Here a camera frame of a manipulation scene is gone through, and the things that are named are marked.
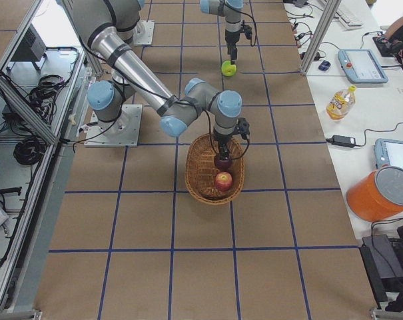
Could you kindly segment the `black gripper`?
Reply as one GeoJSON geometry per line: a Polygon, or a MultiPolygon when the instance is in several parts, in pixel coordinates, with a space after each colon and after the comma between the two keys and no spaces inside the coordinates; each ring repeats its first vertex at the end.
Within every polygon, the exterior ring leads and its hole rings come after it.
{"type": "Polygon", "coordinates": [[[243,140],[250,139],[250,124],[244,117],[239,117],[235,124],[230,128],[224,128],[214,124],[213,139],[217,142],[219,148],[219,159],[221,161],[228,161],[230,159],[230,151],[227,143],[235,135],[240,135],[243,140]]]}
{"type": "Polygon", "coordinates": [[[240,35],[244,34],[246,39],[252,39],[252,27],[247,25],[244,20],[234,23],[226,21],[225,23],[225,41],[229,54],[229,61],[234,65],[238,57],[236,44],[240,40],[240,35]]]}

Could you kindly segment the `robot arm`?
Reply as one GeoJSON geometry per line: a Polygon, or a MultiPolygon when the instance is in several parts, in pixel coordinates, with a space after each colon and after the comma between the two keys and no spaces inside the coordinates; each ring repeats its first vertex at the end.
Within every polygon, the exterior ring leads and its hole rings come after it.
{"type": "Polygon", "coordinates": [[[231,137],[248,131],[238,120],[242,98],[236,91],[219,91],[199,78],[185,87],[178,99],[141,61],[131,47],[133,31],[140,21],[144,1],[74,1],[71,19],[84,46],[99,53],[113,70],[160,116],[163,131],[178,137],[203,111],[214,115],[213,138],[218,143],[218,158],[230,161],[231,137]]]}
{"type": "Polygon", "coordinates": [[[225,20],[225,42],[227,54],[231,65],[234,65],[238,58],[237,43],[240,35],[252,40],[252,27],[247,25],[242,18],[244,12],[244,1],[241,0],[200,0],[200,10],[203,13],[223,17],[225,20]]]}

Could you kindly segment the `person's hand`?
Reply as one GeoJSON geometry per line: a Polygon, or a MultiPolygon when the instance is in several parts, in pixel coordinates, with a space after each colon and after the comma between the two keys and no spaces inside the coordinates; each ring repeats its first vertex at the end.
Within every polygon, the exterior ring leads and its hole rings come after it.
{"type": "Polygon", "coordinates": [[[395,33],[395,29],[392,29],[391,27],[389,27],[386,32],[384,33],[385,38],[389,41],[393,34],[395,33]]]}

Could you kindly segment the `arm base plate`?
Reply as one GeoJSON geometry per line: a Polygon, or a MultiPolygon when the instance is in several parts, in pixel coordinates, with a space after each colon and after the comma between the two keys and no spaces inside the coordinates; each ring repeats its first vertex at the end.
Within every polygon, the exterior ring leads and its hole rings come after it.
{"type": "Polygon", "coordinates": [[[153,20],[140,20],[133,31],[133,44],[139,47],[152,45],[154,30],[153,20]]]}
{"type": "Polygon", "coordinates": [[[140,104],[124,104],[121,116],[112,123],[99,122],[95,112],[91,114],[91,122],[85,131],[86,147],[137,147],[141,125],[143,106],[140,104]]]}

